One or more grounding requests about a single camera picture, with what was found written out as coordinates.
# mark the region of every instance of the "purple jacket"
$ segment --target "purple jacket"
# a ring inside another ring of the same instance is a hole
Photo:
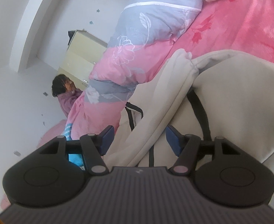
[[[76,88],[75,91],[62,93],[57,96],[58,101],[60,103],[60,107],[66,117],[69,115],[69,112],[74,102],[76,101],[77,98],[79,98],[81,94],[82,94],[82,91]]]

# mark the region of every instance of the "white zipper line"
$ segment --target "white zipper line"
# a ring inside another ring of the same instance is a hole
[[[124,8],[127,9],[127,8],[130,8],[130,7],[135,7],[135,6],[146,6],[146,5],[159,5],[159,6],[167,6],[167,7],[174,7],[174,8],[181,8],[181,9],[189,9],[189,10],[193,10],[193,11],[196,11],[196,12],[200,12],[201,9],[198,9],[198,8],[194,8],[194,7],[188,7],[188,6],[183,6],[183,5],[176,5],[176,4],[172,4],[172,3],[166,3],[166,2],[137,2],[137,3],[133,3],[133,4],[130,4],[128,6],[126,6]]]

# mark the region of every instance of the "rolled comforter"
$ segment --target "rolled comforter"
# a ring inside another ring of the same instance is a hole
[[[120,112],[136,86],[154,78],[173,43],[201,11],[202,1],[130,0],[87,89],[70,111],[63,134],[79,139],[108,125],[117,130]]]

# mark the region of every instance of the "black hair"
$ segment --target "black hair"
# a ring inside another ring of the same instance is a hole
[[[57,97],[59,94],[66,92],[65,83],[68,77],[64,74],[57,75],[52,82],[52,95]]]

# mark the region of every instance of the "cabinet door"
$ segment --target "cabinet door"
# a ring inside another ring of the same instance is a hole
[[[72,51],[76,55],[91,63],[97,63],[102,58],[105,50],[106,47],[80,32],[75,33],[74,38],[68,48],[68,51]]]
[[[84,80],[88,81],[89,74],[93,70],[92,63],[70,50],[66,52],[66,56],[60,67],[83,82]]]

